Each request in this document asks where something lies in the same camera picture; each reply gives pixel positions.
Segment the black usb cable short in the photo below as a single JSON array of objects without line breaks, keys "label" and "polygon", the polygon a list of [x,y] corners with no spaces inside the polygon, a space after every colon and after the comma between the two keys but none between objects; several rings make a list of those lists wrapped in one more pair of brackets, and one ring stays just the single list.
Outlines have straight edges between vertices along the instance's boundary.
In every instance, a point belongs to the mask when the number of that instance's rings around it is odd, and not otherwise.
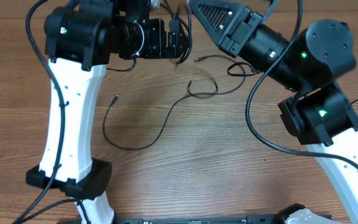
[{"label": "black usb cable short", "polygon": [[[188,59],[193,48],[191,9],[187,3],[180,3],[177,11],[174,12],[167,0],[163,0],[161,6],[169,13],[173,21],[179,22],[179,38],[184,41],[184,46],[180,47],[183,52],[180,53],[178,61],[175,62],[175,65],[178,66]],[[181,8],[186,11],[187,22],[180,17]]]}]

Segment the black usb cable long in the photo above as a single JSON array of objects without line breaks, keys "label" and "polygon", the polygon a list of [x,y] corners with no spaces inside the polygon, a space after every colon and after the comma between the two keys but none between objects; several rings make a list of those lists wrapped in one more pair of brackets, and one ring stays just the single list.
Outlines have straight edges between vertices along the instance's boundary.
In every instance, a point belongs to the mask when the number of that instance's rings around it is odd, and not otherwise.
[{"label": "black usb cable long", "polygon": [[223,55],[192,56],[179,65],[140,60],[130,72],[108,70],[107,86],[120,86],[103,117],[103,137],[126,151],[157,141],[228,141],[244,130],[238,95],[250,74],[248,63]]}]

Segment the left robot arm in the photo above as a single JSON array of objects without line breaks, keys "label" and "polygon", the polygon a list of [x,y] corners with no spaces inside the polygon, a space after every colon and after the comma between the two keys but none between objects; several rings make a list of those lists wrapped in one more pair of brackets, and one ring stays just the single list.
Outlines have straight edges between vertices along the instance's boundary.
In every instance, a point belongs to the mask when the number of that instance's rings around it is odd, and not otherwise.
[{"label": "left robot arm", "polygon": [[51,79],[48,135],[29,185],[60,189],[81,223],[115,223],[106,189],[112,165],[91,155],[96,101],[111,54],[125,60],[180,58],[181,22],[151,19],[160,1],[70,1],[45,20],[45,52],[38,58]]}]

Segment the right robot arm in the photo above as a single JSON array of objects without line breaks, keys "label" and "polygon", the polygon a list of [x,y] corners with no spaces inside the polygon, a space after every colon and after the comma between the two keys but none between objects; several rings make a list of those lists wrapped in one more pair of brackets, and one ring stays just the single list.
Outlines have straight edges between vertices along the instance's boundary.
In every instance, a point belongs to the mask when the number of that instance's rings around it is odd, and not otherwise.
[{"label": "right robot arm", "polygon": [[267,14],[234,1],[190,1],[189,7],[219,50],[240,57],[292,96],[278,104],[289,134],[305,151],[266,145],[315,158],[351,222],[358,223],[358,115],[337,83],[355,69],[353,39],[345,22],[321,19],[295,27],[285,39],[266,24]]}]

